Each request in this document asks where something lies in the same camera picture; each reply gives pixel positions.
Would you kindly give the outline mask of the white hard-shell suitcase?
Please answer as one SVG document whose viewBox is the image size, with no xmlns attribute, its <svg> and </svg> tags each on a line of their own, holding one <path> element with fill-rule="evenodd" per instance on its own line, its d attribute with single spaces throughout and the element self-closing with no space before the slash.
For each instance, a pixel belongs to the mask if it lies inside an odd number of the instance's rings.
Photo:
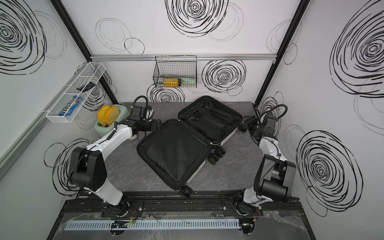
<svg viewBox="0 0 384 240">
<path fill-rule="evenodd" d="M 222 145 L 242 121 L 237 111 L 202 96 L 141 140 L 137 153 L 166 185 L 189 198 L 193 190 L 187 182 L 205 161 L 215 165 L 226 154 Z"/>
</svg>

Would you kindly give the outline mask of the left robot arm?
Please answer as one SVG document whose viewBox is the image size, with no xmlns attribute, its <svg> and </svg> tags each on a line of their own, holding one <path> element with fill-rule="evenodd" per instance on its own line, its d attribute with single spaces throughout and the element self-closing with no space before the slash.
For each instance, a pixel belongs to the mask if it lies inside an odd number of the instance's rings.
<svg viewBox="0 0 384 240">
<path fill-rule="evenodd" d="M 108 180 L 105 160 L 137 133 L 153 132 L 161 127 L 160 120 L 153 120 L 154 110 L 148 103 L 146 96 L 138 96 L 131 106 L 130 115 L 114 122 L 108 134 L 87 147 L 75 148 L 71 153 L 68 183 L 92 192 L 111 206 L 126 205 L 122 191 Z"/>
</svg>

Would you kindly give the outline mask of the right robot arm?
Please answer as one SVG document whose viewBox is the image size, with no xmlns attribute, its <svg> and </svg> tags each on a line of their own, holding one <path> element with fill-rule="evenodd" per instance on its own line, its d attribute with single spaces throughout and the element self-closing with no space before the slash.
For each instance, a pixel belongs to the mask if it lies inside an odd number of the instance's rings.
<svg viewBox="0 0 384 240">
<path fill-rule="evenodd" d="M 244 120 L 243 126 L 263 153 L 254 185 L 244 191 L 246 204 L 260 207 L 266 202 L 287 202 L 291 197 L 297 167 L 283 155 L 275 136 L 276 123 L 287 111 L 286 105 L 279 104 Z"/>
</svg>

